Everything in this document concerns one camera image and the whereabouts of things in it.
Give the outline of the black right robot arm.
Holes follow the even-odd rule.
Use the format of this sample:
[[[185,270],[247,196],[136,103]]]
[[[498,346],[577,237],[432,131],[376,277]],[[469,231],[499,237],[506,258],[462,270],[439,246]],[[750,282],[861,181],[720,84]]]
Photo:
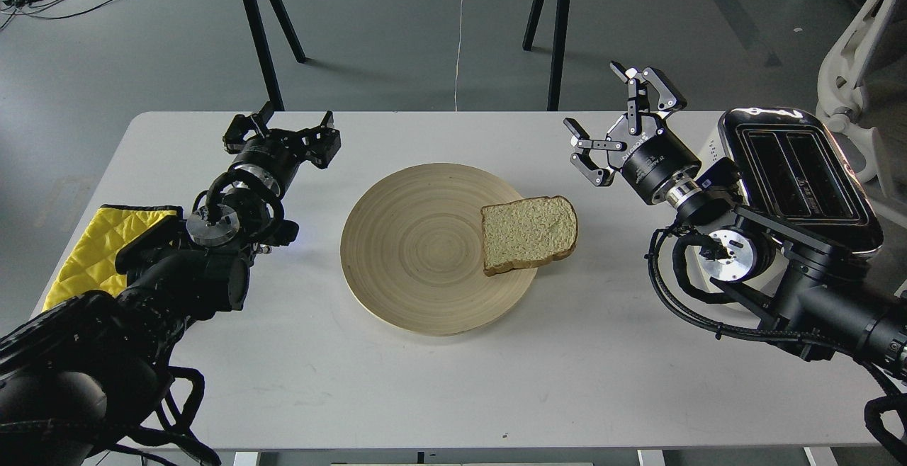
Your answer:
[[[663,72],[610,62],[626,110],[602,140],[573,118],[571,163],[594,186],[622,176],[673,222],[654,231],[649,279],[676,317],[717,339],[768,343],[802,360],[845,354],[880,385],[866,430],[898,463],[905,438],[905,297],[866,283],[884,237],[855,173],[819,118],[797,108],[732,108],[702,160],[668,127],[687,102]]]

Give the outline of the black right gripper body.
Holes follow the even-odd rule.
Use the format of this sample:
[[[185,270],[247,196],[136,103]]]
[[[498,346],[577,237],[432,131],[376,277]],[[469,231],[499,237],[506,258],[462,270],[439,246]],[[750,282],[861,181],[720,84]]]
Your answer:
[[[694,178],[700,160],[678,139],[660,115],[641,114],[637,135],[623,114],[608,131],[608,139],[624,144],[621,151],[609,151],[609,165],[621,173],[633,191],[648,205],[661,203],[677,173]]]

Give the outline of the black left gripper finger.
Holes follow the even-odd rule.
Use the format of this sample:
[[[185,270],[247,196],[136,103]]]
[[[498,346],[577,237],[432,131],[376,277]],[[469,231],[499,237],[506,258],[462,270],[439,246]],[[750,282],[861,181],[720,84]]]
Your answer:
[[[245,147],[247,134],[252,133],[253,137],[266,139],[270,135],[268,121],[273,117],[275,110],[272,102],[266,102],[261,110],[250,115],[237,114],[227,127],[225,134],[222,136],[224,150],[231,154],[239,154]]]
[[[318,169],[326,169],[342,146],[340,131],[334,126],[334,112],[328,110],[317,127],[298,131],[298,158]]]

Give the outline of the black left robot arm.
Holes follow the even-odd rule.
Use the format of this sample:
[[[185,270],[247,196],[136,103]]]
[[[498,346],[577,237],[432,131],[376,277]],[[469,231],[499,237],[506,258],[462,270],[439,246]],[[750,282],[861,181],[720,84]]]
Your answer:
[[[327,111],[317,127],[268,127],[270,103],[236,115],[235,156],[193,204],[123,247],[123,290],[81,290],[2,339],[2,463],[80,465],[107,450],[167,464],[172,444],[201,465],[218,454],[191,431],[205,380],[171,365],[192,324],[243,308],[258,254],[295,240],[282,199],[305,162],[326,169],[341,147]]]

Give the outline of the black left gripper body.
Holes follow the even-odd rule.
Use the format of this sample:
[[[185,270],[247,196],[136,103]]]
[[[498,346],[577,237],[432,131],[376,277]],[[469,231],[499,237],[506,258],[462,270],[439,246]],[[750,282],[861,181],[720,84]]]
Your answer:
[[[303,130],[292,132],[275,128],[265,136],[233,140],[231,153],[236,157],[231,168],[253,174],[276,197],[284,198],[298,167],[305,161],[308,144],[303,139],[304,134]]]

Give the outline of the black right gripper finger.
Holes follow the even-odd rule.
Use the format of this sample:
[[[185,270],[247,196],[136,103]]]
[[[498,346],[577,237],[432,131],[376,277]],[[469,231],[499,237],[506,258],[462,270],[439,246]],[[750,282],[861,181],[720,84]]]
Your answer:
[[[608,166],[602,168],[593,162],[592,151],[623,151],[626,149],[625,142],[612,140],[594,140],[590,139],[581,124],[574,118],[564,118],[564,125],[571,133],[571,146],[573,146],[573,155],[570,157],[571,164],[585,176],[593,186],[610,186],[613,182],[615,168]]]
[[[649,118],[661,128],[670,115],[687,107],[687,99],[659,69],[626,68],[619,62],[610,62],[610,69],[626,86],[624,117],[630,135],[640,135]]]

